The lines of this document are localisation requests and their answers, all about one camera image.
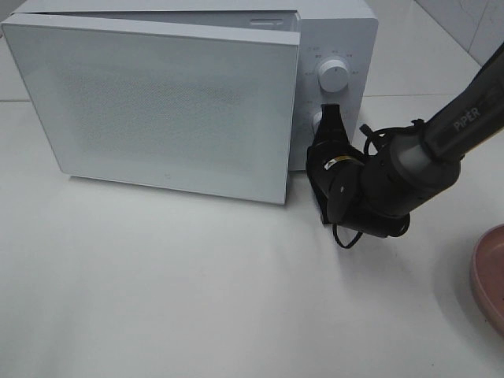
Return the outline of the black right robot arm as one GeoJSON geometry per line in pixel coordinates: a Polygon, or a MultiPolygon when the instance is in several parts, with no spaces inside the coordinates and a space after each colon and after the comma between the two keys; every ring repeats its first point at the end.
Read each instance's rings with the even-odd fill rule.
{"type": "Polygon", "coordinates": [[[503,48],[481,67],[467,88],[430,120],[404,128],[360,127],[366,141],[353,147],[340,107],[323,104],[306,153],[306,173],[321,222],[362,235],[399,237],[410,214],[453,186],[462,158],[503,128],[503,48]]]}

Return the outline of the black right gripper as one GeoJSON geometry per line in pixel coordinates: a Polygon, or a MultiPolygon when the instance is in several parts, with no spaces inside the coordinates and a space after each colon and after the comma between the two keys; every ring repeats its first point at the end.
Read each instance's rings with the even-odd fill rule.
{"type": "MultiPolygon", "coordinates": [[[[347,138],[341,105],[337,104],[335,134],[337,138],[347,138]]],[[[333,132],[335,104],[321,106],[321,120],[318,124],[317,138],[330,138],[333,132]]],[[[306,174],[312,187],[322,224],[330,224],[328,217],[328,197],[330,186],[335,178],[334,169],[339,171],[345,164],[363,165],[363,153],[342,140],[314,140],[306,153],[306,174]]]]}

